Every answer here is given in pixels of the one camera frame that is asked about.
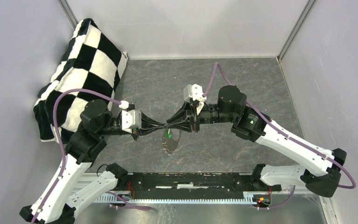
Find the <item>green tagged key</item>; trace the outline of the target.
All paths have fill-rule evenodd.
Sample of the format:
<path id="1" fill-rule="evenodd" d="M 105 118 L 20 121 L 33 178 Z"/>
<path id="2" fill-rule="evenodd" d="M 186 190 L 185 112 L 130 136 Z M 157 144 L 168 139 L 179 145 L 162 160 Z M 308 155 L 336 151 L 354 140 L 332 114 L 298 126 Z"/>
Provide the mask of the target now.
<path id="1" fill-rule="evenodd" d="M 166 128 L 166 129 L 164 130 L 164 135 L 163 135 L 163 137 L 169 138 L 169 139 L 172 138 L 172 133 L 171 133 L 171 130 L 170 130 L 169 128 Z"/>

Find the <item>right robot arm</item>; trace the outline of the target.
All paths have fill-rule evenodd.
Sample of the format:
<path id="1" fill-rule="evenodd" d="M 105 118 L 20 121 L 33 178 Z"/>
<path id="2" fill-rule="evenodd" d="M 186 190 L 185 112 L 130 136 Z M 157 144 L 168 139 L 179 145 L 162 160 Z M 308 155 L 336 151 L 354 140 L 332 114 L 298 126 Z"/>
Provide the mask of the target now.
<path id="1" fill-rule="evenodd" d="M 202 124 L 231 123 L 239 138 L 267 146 L 296 162 L 292 166 L 259 164 L 250 178 L 255 190 L 267 186 L 304 186 L 310 192 L 332 197 L 340 187 L 347 153 L 324 149 L 290 133 L 267 115 L 246 104 L 246 95 L 235 86 L 220 88 L 216 104 L 207 104 L 201 86 L 184 88 L 184 104 L 167 121 L 169 129 L 197 132 Z"/>

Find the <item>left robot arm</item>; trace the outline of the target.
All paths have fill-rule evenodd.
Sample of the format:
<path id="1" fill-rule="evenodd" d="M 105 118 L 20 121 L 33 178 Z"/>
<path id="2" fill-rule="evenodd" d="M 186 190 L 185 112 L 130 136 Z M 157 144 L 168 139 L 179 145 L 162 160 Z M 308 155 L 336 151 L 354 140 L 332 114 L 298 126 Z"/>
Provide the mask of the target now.
<path id="1" fill-rule="evenodd" d="M 105 137 L 130 135 L 134 140 L 165 124 L 152 120 L 135 106 L 121 102 L 122 112 L 114 118 L 104 100 L 88 102 L 81 112 L 81 123 L 67 145 L 62 146 L 63 160 L 54 178 L 40 198 L 20 210 L 20 216 L 32 224 L 72 224 L 78 215 L 98 197 L 113 189 L 132 195 L 128 172 L 112 163 L 90 184 L 76 193 L 73 189 L 106 147 Z"/>

